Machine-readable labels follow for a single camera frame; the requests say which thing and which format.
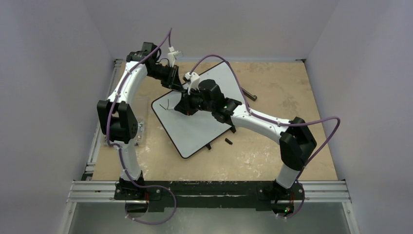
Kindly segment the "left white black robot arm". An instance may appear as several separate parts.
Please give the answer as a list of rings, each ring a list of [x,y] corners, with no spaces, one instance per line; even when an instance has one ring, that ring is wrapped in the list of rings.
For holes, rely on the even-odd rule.
[[[182,53],[169,45],[167,65],[160,63],[162,51],[154,43],[144,42],[142,49],[130,52],[126,57],[125,70],[114,91],[106,100],[97,103],[97,113],[102,133],[108,145],[119,153],[121,176],[116,187],[117,194],[140,199],[145,194],[143,173],[139,167],[134,138],[137,135],[138,121],[131,104],[142,81],[151,77],[161,82],[165,88],[182,91],[179,80],[179,67],[176,58]]]

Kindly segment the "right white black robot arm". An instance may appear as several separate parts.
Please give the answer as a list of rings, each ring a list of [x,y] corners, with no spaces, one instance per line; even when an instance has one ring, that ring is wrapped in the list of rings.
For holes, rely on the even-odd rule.
[[[292,193],[293,184],[317,146],[302,118],[288,120],[256,114],[241,101],[225,97],[212,79],[201,81],[197,89],[183,90],[174,110],[186,116],[197,111],[210,112],[220,123],[249,129],[276,142],[283,162],[273,186],[274,194],[279,198],[286,198]]]

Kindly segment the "black marker cap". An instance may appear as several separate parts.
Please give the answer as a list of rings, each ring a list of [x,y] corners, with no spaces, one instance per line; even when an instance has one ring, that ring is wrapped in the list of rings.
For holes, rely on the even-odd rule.
[[[228,144],[230,144],[230,145],[233,144],[233,142],[232,142],[231,140],[229,140],[228,138],[225,138],[225,142],[228,143]]]

